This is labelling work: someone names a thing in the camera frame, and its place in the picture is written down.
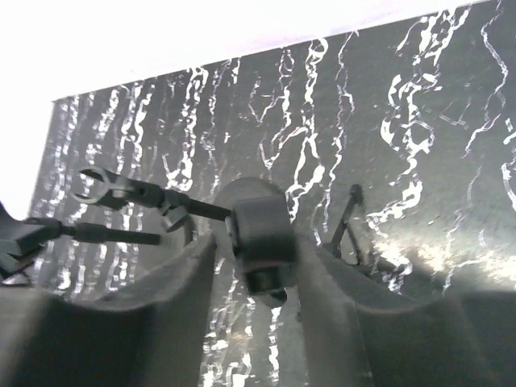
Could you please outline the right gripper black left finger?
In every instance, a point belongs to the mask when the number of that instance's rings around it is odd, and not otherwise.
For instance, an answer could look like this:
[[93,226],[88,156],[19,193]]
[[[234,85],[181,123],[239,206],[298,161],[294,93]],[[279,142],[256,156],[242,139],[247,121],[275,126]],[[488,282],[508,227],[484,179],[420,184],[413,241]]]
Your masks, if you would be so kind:
[[4,386],[195,386],[216,245],[205,235],[120,290],[71,302],[1,291]]

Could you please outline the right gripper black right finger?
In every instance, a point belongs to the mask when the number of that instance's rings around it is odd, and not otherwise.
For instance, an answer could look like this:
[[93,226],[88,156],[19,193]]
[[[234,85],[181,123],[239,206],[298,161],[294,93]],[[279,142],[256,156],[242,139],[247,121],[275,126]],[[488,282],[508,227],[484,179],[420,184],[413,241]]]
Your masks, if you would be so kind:
[[514,385],[514,292],[415,300],[389,291],[305,237],[298,246],[311,385]]

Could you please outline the black tripod stand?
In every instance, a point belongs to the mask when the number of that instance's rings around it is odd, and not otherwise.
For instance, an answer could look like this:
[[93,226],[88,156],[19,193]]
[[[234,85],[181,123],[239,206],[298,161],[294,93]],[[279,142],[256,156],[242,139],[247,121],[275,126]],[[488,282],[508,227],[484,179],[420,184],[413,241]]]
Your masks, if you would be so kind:
[[346,306],[396,310],[414,304],[369,277],[370,267],[349,225],[363,200],[352,187],[346,210],[331,240],[317,245],[290,222],[284,192],[258,177],[229,183],[216,202],[229,209],[215,227],[223,249],[232,255],[252,296],[273,306],[289,287],[297,287],[301,309],[329,312]]

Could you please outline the black round-base mic stand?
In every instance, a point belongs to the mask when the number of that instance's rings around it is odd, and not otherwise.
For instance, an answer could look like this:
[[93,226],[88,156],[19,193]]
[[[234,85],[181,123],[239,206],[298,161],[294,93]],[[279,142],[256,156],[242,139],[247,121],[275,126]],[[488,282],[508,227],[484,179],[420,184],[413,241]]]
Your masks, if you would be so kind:
[[12,218],[1,209],[1,278],[3,280],[22,272],[54,239],[68,236],[84,243],[136,243],[156,246],[157,234],[121,231],[95,223],[65,225],[55,218]]

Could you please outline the black stand with purple mic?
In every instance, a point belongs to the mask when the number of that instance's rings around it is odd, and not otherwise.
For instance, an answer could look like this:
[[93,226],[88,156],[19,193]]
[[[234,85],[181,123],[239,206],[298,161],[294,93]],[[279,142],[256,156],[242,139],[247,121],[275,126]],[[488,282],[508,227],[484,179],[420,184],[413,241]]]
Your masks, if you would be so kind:
[[123,177],[98,166],[83,168],[79,173],[100,181],[102,188],[96,197],[73,193],[73,198],[78,202],[111,210],[121,210],[129,203],[156,209],[166,232],[183,227],[192,220],[193,215],[218,221],[224,221],[231,215],[231,211],[224,207],[194,200],[174,189]]

